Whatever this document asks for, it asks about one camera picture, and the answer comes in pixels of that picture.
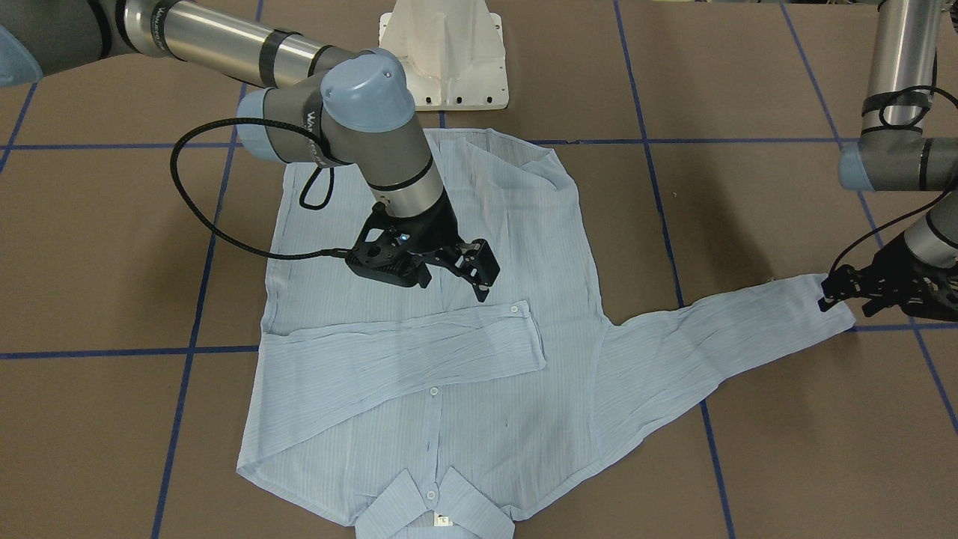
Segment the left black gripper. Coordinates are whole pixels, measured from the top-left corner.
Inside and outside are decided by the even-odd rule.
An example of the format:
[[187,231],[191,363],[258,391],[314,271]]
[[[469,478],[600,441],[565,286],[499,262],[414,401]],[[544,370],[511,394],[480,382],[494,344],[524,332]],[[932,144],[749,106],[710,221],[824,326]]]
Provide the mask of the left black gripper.
[[822,282],[820,311],[829,311],[853,298],[866,298],[865,317],[898,307],[910,317],[957,321],[956,266],[934,267],[917,259],[903,235],[897,236],[873,256],[863,270],[840,266]]

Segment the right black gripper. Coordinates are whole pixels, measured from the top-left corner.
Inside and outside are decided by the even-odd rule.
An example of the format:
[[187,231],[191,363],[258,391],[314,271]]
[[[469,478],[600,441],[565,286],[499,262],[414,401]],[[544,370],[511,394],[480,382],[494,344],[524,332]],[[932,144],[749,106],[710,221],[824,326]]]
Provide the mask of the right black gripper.
[[383,202],[374,205],[376,227],[387,241],[376,241],[379,256],[375,267],[391,267],[405,273],[414,260],[444,267],[472,286],[475,298],[485,302],[501,272],[492,246],[484,239],[464,243],[448,192],[427,211],[410,218],[389,215]]

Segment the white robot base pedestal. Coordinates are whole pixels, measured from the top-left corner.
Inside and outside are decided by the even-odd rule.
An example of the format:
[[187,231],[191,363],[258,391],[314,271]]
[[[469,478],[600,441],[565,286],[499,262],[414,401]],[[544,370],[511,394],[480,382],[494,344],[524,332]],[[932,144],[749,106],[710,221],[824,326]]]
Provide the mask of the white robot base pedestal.
[[380,15],[379,47],[400,59],[418,112],[509,106],[502,20],[485,1],[397,1]]

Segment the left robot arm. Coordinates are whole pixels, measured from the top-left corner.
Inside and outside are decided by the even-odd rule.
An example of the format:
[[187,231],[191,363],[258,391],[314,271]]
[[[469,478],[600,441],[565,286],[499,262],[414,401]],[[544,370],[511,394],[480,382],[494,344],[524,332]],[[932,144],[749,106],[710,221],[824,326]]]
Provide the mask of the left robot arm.
[[836,258],[823,281],[822,311],[851,298],[872,317],[897,308],[910,317],[955,322],[957,313],[957,142],[928,137],[935,101],[956,97],[937,83],[943,1],[882,1],[858,141],[841,151],[839,180],[858,192],[927,192],[936,198],[906,214],[909,225],[868,266]]

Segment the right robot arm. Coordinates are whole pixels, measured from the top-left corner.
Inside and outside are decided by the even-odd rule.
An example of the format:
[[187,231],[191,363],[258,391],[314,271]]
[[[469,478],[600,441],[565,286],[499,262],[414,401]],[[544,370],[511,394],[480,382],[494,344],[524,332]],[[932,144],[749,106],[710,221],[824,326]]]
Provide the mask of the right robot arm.
[[236,127],[253,156],[314,164],[299,198],[322,170],[356,166],[374,197],[350,249],[321,249],[294,260],[345,260],[357,276],[398,287],[426,287],[444,267],[484,301],[500,272],[488,242],[466,242],[433,150],[416,115],[406,76],[382,49],[352,52],[195,1],[4,1],[2,85],[41,81],[120,55],[170,58],[256,86],[234,118],[183,135],[170,173],[180,197],[213,234],[253,252],[213,224],[189,197],[178,160],[192,138]]

